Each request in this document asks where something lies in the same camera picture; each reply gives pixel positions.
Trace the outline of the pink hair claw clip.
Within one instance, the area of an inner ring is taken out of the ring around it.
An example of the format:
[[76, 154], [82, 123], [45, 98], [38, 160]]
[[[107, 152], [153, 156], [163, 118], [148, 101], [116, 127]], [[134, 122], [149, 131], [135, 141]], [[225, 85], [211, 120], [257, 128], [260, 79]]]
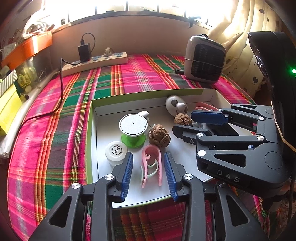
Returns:
[[147, 180], [158, 175], [158, 185], [162, 186], [162, 155], [160, 149], [155, 145], [148, 145], [142, 150], [141, 187], [145, 188]]

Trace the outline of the orange box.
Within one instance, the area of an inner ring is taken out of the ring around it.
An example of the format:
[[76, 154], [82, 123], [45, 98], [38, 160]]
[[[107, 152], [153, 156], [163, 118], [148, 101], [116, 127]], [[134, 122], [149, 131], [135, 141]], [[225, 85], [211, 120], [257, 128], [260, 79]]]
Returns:
[[8, 66], [10, 70], [14, 70], [26, 60], [52, 44], [51, 31], [32, 36], [23, 41], [22, 44], [18, 45], [6, 58], [4, 58], [1, 62], [1, 68]]

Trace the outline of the pink green nail clipper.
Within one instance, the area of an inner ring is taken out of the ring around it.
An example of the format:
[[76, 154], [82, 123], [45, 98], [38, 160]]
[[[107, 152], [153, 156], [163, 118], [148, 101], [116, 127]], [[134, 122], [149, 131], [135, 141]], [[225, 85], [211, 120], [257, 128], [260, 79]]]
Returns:
[[203, 110], [203, 111], [217, 111], [218, 109], [210, 104], [204, 102], [197, 102], [195, 110]]

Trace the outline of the green striped box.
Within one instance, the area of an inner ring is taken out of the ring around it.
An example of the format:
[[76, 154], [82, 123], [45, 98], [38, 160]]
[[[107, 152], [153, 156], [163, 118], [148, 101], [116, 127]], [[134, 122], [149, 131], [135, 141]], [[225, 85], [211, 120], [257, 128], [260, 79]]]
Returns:
[[0, 83], [0, 97], [14, 84], [18, 79], [18, 75], [15, 70], [13, 70], [4, 80]]

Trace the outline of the white power strip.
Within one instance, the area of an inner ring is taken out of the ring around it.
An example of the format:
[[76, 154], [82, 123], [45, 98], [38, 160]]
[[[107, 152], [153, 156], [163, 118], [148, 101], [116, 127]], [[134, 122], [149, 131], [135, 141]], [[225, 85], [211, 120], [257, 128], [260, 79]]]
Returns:
[[110, 56], [96, 56], [92, 57], [88, 62], [79, 63], [77, 65], [65, 64], [62, 73], [63, 75], [71, 75], [86, 70], [100, 68], [105, 66], [120, 65], [127, 63], [126, 52], [113, 53]]

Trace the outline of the green white spool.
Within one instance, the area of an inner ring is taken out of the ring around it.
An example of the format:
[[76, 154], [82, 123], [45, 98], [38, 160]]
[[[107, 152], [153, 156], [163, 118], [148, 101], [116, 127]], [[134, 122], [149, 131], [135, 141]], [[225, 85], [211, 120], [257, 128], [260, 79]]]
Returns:
[[128, 148], [140, 148], [146, 140], [145, 132], [149, 126], [149, 112], [127, 114], [120, 119], [118, 126], [122, 132], [121, 141]]

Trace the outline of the small white round jar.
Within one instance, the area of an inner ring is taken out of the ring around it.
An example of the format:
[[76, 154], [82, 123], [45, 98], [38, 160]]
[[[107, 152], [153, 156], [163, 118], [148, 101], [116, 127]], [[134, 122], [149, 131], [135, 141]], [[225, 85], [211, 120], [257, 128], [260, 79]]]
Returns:
[[127, 146], [123, 142], [114, 141], [105, 148], [105, 156], [112, 166], [116, 166], [122, 164], [127, 151]]

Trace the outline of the cream heart print curtain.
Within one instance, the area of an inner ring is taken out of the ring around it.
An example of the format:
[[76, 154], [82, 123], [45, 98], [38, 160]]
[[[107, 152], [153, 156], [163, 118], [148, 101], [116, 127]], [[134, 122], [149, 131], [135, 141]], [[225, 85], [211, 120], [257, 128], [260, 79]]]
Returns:
[[249, 32], [281, 30], [281, 20], [265, 1], [217, 1], [209, 38], [226, 49], [222, 72], [254, 97], [265, 84], [248, 40]]

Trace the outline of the beige plug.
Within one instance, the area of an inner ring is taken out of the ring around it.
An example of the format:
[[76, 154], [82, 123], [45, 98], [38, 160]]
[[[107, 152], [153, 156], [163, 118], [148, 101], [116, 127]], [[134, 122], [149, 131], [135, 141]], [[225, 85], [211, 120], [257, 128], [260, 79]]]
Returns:
[[109, 57], [114, 53], [113, 49], [111, 47], [107, 47], [105, 49], [105, 52], [103, 54], [104, 57]]

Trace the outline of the yellow box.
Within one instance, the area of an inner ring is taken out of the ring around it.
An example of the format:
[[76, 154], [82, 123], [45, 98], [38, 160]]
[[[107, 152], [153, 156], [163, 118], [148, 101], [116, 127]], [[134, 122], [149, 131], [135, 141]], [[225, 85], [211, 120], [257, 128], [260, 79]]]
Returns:
[[0, 136], [2, 137], [8, 134], [12, 122], [22, 106], [14, 84], [1, 96], [0, 104]]

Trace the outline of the pink green plaid cloth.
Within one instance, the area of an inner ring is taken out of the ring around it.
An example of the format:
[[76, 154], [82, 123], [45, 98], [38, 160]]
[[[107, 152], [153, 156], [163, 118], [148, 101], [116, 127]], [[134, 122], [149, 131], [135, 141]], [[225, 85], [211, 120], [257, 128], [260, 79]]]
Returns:
[[[130, 55], [128, 63], [63, 77], [62, 106], [53, 114], [26, 122], [16, 139], [8, 171], [11, 226], [28, 240], [47, 211], [73, 182], [86, 184], [85, 143], [90, 102], [149, 90], [214, 88], [230, 103], [255, 104], [236, 83], [222, 75], [212, 85], [175, 74], [184, 58]], [[60, 79], [51, 80], [30, 108], [26, 119], [55, 109]], [[185, 204], [172, 199], [113, 211], [116, 240], [181, 240]]]

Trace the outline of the black window latch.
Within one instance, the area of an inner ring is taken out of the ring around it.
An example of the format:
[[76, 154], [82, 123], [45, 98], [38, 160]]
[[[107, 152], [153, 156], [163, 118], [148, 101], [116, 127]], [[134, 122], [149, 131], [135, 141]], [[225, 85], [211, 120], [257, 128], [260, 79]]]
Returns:
[[189, 29], [193, 26], [193, 23], [196, 21], [196, 20], [199, 20], [201, 17], [200, 16], [190, 16], [188, 18], [188, 22], [189, 22]]

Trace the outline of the white green cardboard box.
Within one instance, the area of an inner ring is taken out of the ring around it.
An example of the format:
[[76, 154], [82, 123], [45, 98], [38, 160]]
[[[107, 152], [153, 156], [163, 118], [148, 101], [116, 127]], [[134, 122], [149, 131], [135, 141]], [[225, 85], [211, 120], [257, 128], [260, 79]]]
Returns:
[[164, 161], [151, 153], [147, 165], [142, 151], [149, 145], [149, 130], [155, 124], [172, 131], [174, 117], [166, 108], [169, 96], [179, 96], [193, 111], [198, 102], [228, 108], [230, 101], [215, 89], [171, 89], [122, 94], [94, 99], [90, 105], [86, 141], [87, 182], [110, 174], [127, 152], [133, 154], [128, 195], [114, 208], [131, 208], [170, 197]]

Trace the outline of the black power adapter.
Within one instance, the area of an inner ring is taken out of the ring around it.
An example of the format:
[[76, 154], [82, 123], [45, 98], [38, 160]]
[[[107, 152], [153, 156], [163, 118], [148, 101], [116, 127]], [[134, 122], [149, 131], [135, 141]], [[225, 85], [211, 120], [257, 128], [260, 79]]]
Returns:
[[80, 46], [78, 46], [78, 53], [80, 57], [80, 62], [84, 63], [91, 59], [91, 49], [90, 44], [85, 44], [84, 40], [80, 41]]

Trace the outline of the brown carved walnut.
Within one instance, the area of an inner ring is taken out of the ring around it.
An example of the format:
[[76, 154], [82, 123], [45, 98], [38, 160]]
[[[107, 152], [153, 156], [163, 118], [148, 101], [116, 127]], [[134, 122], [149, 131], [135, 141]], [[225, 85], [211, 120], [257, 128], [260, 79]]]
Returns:
[[171, 141], [169, 132], [160, 124], [154, 125], [148, 134], [149, 143], [159, 148], [166, 148]]
[[175, 125], [193, 126], [191, 118], [186, 113], [179, 113], [174, 118]]

